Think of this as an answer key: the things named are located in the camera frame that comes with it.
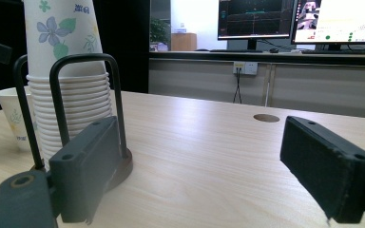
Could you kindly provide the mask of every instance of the screw hole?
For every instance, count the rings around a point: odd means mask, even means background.
[[[62,157],[62,159],[63,160],[70,160],[70,159],[72,159],[73,158],[73,155],[64,155],[63,157]]]
[[[19,178],[13,180],[10,183],[10,186],[12,188],[19,188],[19,187],[26,186],[29,183],[33,182],[33,181],[34,181],[34,176],[32,176],[32,175],[25,175],[25,176],[22,176],[22,177],[19,177]]]
[[[360,160],[365,160],[365,157],[363,155],[355,154],[355,157]]]

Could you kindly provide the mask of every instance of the power outlet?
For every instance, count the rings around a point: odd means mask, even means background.
[[[244,74],[257,75],[258,63],[256,62],[245,62]]]
[[[233,64],[233,73],[244,73],[245,62],[234,62]]]

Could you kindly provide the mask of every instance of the black cable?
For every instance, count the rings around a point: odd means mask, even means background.
[[[350,45],[347,45],[349,50],[359,50],[359,49],[365,49],[365,47],[361,47],[361,46],[355,46],[355,47],[351,47]]]
[[[236,87],[236,93],[234,94],[233,103],[236,101],[237,94],[239,94],[240,104],[242,104],[241,94],[240,94],[240,72],[241,68],[236,67],[237,87]]]
[[[292,47],[281,46],[281,45],[275,45],[275,44],[273,44],[273,43],[271,43],[270,41],[267,41],[267,40],[265,40],[265,39],[259,40],[259,42],[264,43],[264,44],[266,44],[266,45],[274,46],[274,47],[276,47],[276,48],[282,48],[282,49],[287,49],[287,50],[293,50],[293,49],[295,49],[295,48],[292,48]]]

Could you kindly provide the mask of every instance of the floral pattern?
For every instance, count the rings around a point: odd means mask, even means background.
[[[47,10],[51,10],[51,7],[48,5],[48,1],[43,1],[41,0],[40,1],[41,5],[40,5],[40,9],[43,11],[43,12],[46,12]]]
[[[46,40],[48,40],[49,44],[52,46],[60,43],[58,36],[65,37],[71,33],[68,28],[57,28],[55,18],[52,16],[47,19],[47,25],[38,22],[37,29],[41,32],[38,41],[40,43],[45,43]]]
[[[13,112],[10,115],[10,121],[14,124],[19,124],[22,122],[22,113],[18,112],[16,108],[13,109]]]
[[[42,12],[51,10],[51,6],[48,2],[49,0],[40,0],[39,9]],[[88,7],[83,7],[82,5],[75,5],[74,12],[89,14]],[[48,42],[51,46],[53,46],[53,55],[57,60],[59,60],[62,57],[67,56],[69,53],[69,47],[67,46],[66,40],[63,38],[71,34],[75,29],[76,18],[66,18],[57,24],[56,18],[54,16],[50,16],[45,23],[37,23],[37,30],[40,32],[38,42],[41,44]],[[93,33],[98,33],[97,28],[94,28],[93,30]],[[85,40],[86,42],[83,49],[90,53],[94,52],[98,46],[98,38],[96,34],[88,35]]]

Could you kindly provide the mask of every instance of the desk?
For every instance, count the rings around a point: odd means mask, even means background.
[[[365,55],[301,54],[291,52],[269,53],[218,53],[207,51],[149,52],[152,59],[243,61],[272,64],[304,64],[331,66],[365,66]]]
[[[60,227],[328,227],[279,160],[285,118],[323,124],[365,149],[363,118],[131,92],[123,105],[132,173],[106,193],[90,226],[58,218]],[[253,118],[262,113],[280,121]],[[32,166],[10,134],[0,111],[0,182]],[[365,215],[330,224],[365,227]]]

